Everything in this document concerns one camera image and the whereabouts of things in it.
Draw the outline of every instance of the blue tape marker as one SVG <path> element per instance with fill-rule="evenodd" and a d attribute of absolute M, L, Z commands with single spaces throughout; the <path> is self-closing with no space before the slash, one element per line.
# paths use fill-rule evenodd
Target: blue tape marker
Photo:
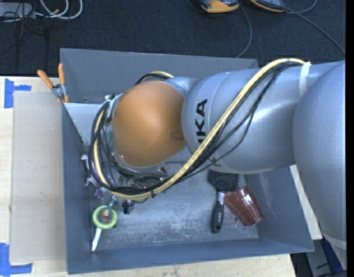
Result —
<path fill-rule="evenodd" d="M 8 78 L 5 78 L 4 108 L 13 107 L 14 91 L 31 91 L 31 86 L 30 85 L 14 86 L 14 81 L 10 81 Z"/>
<path fill-rule="evenodd" d="M 0 276 L 10 277 L 11 274 L 31 273 L 32 263 L 27 265 L 10 265 L 9 245 L 0 243 Z"/>

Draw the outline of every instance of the power cord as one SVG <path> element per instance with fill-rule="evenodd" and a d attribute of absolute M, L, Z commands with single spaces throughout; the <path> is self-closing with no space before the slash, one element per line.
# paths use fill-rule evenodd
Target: power cord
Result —
<path fill-rule="evenodd" d="M 39 13 L 39 12 L 36 12 L 35 14 L 38 15 L 38 16 L 43 16 L 43 17 L 47 17 L 47 18 L 60 18 L 61 20 L 73 20 L 74 18 L 78 17 L 82 11 L 83 11 L 83 1 L 82 0 L 78 0 L 79 4 L 80 4 L 80 9 L 78 10 L 78 12 L 76 14 L 74 14 L 73 16 L 71 15 L 71 13 L 66 16 L 65 14 L 67 13 L 68 9 L 70 8 L 69 6 L 69 1 L 68 0 L 64 0 L 66 2 L 66 7 L 65 9 L 58 13 L 59 10 L 55 10 L 55 11 L 51 11 L 47 5 L 45 4 L 44 0 L 39 0 L 42 7 L 44 8 L 44 10 L 47 12 L 47 14 L 44 14 L 44 13 Z"/>
<path fill-rule="evenodd" d="M 302 18 L 302 19 L 303 19 L 304 21 L 306 21 L 307 23 L 311 24 L 314 28 L 316 28 L 317 30 L 319 30 L 320 32 L 322 32 L 328 39 L 330 39 L 330 40 L 338 47 L 338 49 L 340 49 L 340 51 L 341 51 L 344 55 L 346 55 L 345 50 L 344 50 L 328 33 L 326 33 L 323 29 L 321 29 L 319 26 L 317 26 L 316 24 L 314 24 L 312 21 L 310 21 L 309 19 L 307 19 L 307 18 L 305 18 L 305 17 L 303 17 L 303 16 L 301 15 L 302 13 L 308 12 L 308 11 L 310 11 L 311 9 L 313 9 L 314 6 L 315 6 L 315 4 L 317 4 L 317 1 L 318 1 L 318 0 L 314 0 L 313 4 L 312 4 L 309 8 L 304 9 L 304 10 L 300 10 L 300 11 L 297 11 L 297 12 L 291 10 L 291 9 L 288 8 L 288 7 L 285 7 L 285 13 L 288 13 L 288 14 L 295 14 L 295 15 L 297 15 L 298 17 Z"/>
<path fill-rule="evenodd" d="M 185 0 L 192 8 L 194 8 L 195 10 L 199 11 L 200 13 L 203 13 L 204 11 L 202 9 L 199 9 L 197 7 L 195 7 L 189 0 Z M 308 22 L 309 24 L 311 24 L 313 27 L 315 27 L 317 30 L 319 30 L 320 32 L 322 32 L 327 38 L 329 38 L 332 43 L 334 43 L 339 49 L 340 51 L 346 55 L 344 49 L 328 34 L 326 33 L 322 28 L 320 28 L 319 26 L 317 26 L 316 24 L 314 24 L 312 21 L 310 21 L 309 19 L 303 17 L 301 14 L 303 13 L 306 13 L 306 12 L 309 12 L 310 10 L 312 10 L 315 5 L 317 4 L 318 0 L 314 0 L 312 5 L 306 9 L 303 9 L 303 10 L 299 10 L 299 11 L 294 11 L 288 7 L 285 7 L 285 13 L 286 14 L 295 14 L 297 15 L 298 17 L 302 18 L 304 21 Z M 250 23 L 250 20 L 244 10 L 244 8 L 242 7 L 242 3 L 240 1 L 240 8 L 243 12 L 243 14 L 245 15 L 245 18 L 247 20 L 247 23 L 248 23 L 248 27 L 249 27 L 249 31 L 250 31 L 250 35 L 249 35 L 249 40 L 248 40 L 248 44 L 247 46 L 245 47 L 245 49 L 236 57 L 236 58 L 240 58 L 249 48 L 250 44 L 251 44 L 251 39 L 252 39 L 252 34 L 253 34 L 253 30 L 252 30 L 252 27 L 251 27 L 251 23 Z"/>
<path fill-rule="evenodd" d="M 90 165 L 90 170 L 95 177 L 96 180 L 99 181 L 99 183 L 103 186 L 105 186 L 107 189 L 110 190 L 110 192 L 113 195 L 116 195 L 119 198 L 122 199 L 129 199 L 129 200 L 143 200 L 148 197 L 154 197 L 155 195 L 159 194 L 160 192 L 163 192 L 170 188 L 172 185 L 177 183 L 180 179 L 183 179 L 186 173 L 190 173 L 191 169 L 196 169 L 202 164 L 201 157 L 203 159 L 207 159 L 208 156 L 206 155 L 207 152 L 209 152 L 209 147 L 214 144 L 216 141 L 216 137 L 220 135 L 220 130 L 224 128 L 226 122 L 229 121 L 229 119 L 232 117 L 232 114 L 234 114 L 235 110 L 240 107 L 243 103 L 243 100 L 247 97 L 247 95 L 258 85 L 260 81 L 264 79 L 264 77 L 273 69 L 277 68 L 280 65 L 292 65 L 292 64 L 300 64 L 303 65 L 305 62 L 296 58 L 283 58 L 283 59 L 278 59 L 275 60 L 266 66 L 264 66 L 262 69 L 260 69 L 250 80 L 249 82 L 240 90 L 240 92 L 237 94 L 237 96 L 234 98 L 234 100 L 231 102 L 231 104 L 228 106 L 228 108 L 225 110 L 221 118 L 216 122 L 215 126 L 212 128 L 212 130 L 209 132 L 209 134 L 205 137 L 203 142 L 200 144 L 200 146 L 196 149 L 196 151 L 192 154 L 190 159 L 185 163 L 185 165 L 173 176 L 169 177 L 161 185 L 156 185 L 151 189 L 136 189 L 136 188 L 131 188 L 131 187 L 118 187 L 118 188 L 112 188 L 111 185 L 109 184 L 108 180 L 104 176 L 103 173 L 103 167 L 102 167 L 102 162 L 100 160 L 100 152 L 99 149 L 101 148 L 99 146 L 99 135 L 102 126 L 105 123 L 105 111 L 107 109 L 107 102 L 105 102 L 99 112 L 97 113 L 94 123 L 93 123 L 93 128 L 92 128 L 92 142 L 89 150 L 89 165 Z"/>

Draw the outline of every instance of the red plastic cup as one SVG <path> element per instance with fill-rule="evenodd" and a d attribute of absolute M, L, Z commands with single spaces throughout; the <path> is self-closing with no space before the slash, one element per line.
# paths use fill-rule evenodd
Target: red plastic cup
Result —
<path fill-rule="evenodd" d="M 224 203 L 241 220 L 245 226 L 258 223 L 263 218 L 263 213 L 248 185 L 224 196 Z"/>

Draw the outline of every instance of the gray bin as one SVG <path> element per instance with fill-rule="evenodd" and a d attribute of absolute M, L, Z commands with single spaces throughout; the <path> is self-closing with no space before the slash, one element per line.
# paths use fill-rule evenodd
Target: gray bin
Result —
<path fill-rule="evenodd" d="M 61 49 L 66 89 L 71 102 L 101 103 L 111 93 L 130 88 L 141 76 L 163 70 L 179 77 L 257 68 L 254 59 L 137 54 L 115 51 Z M 73 122 L 62 107 L 63 177 L 67 271 L 69 274 L 186 264 L 309 252 L 313 242 L 288 167 L 246 175 L 264 218 L 245 227 L 225 207 L 222 230 L 210 232 L 216 191 L 203 171 L 171 189 L 137 204 L 129 215 L 121 212 L 117 227 L 104 231 L 98 249 L 91 252 L 95 232 L 91 216 L 103 204 L 85 186 L 87 170 L 80 160 L 85 148 Z M 189 158 L 184 149 L 167 163 L 178 169 Z"/>

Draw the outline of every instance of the dark floor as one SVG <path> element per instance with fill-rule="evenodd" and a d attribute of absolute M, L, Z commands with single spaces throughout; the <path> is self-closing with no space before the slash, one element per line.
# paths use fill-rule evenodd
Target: dark floor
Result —
<path fill-rule="evenodd" d="M 28 2 L 43 13 L 39 0 Z M 54 10 L 63 0 L 45 0 Z M 79 8 L 70 1 L 71 13 Z M 62 47 L 136 53 L 254 58 L 262 66 L 295 57 L 312 63 L 345 59 L 346 0 L 283 0 L 302 14 L 272 13 L 240 0 L 240 8 L 211 17 L 191 0 L 83 0 L 74 20 L 36 16 L 18 22 L 0 17 L 0 75 L 57 76 Z M 312 276 L 305 254 L 292 255 L 297 277 Z"/>

